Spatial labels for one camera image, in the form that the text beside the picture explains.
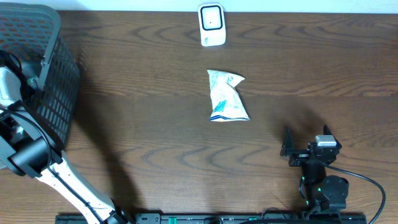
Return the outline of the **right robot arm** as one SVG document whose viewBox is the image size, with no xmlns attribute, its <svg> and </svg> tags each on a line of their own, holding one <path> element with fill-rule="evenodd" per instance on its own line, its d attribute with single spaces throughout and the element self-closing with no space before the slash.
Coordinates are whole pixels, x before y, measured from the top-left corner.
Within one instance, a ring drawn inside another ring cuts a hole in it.
<svg viewBox="0 0 398 224">
<path fill-rule="evenodd" d="M 299 191 L 307 202 L 302 218 L 309 220 L 320 215 L 339 215 L 346 208 L 348 181 L 326 174 L 326 167 L 336 160 L 341 148 L 328 126 L 324 126 L 323 134 L 315 136 L 305 149 L 297 149 L 290 129 L 285 129 L 280 156 L 289 158 L 289 166 L 301 168 Z"/>
</svg>

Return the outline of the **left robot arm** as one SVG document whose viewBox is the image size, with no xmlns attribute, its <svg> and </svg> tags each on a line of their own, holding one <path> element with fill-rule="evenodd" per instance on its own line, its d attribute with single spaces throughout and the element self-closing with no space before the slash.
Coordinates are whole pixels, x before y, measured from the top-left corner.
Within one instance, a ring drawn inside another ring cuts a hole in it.
<svg viewBox="0 0 398 224">
<path fill-rule="evenodd" d="M 45 91 L 31 84 L 34 78 L 18 57 L 1 51 L 1 168 L 49 185 L 88 223 L 134 223 L 72 165 L 65 152 L 72 103 L 54 84 Z M 42 92 L 44 100 L 37 97 Z"/>
</svg>

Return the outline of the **white yellow chip bag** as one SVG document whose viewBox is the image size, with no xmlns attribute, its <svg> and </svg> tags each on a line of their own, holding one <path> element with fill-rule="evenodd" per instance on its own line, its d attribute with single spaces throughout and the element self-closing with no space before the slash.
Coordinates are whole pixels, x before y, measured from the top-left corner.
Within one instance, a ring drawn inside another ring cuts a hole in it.
<svg viewBox="0 0 398 224">
<path fill-rule="evenodd" d="M 207 70 L 207 72 L 213 110 L 209 121 L 250 121 L 239 93 L 236 91 L 236 86 L 245 78 L 219 70 Z"/>
</svg>

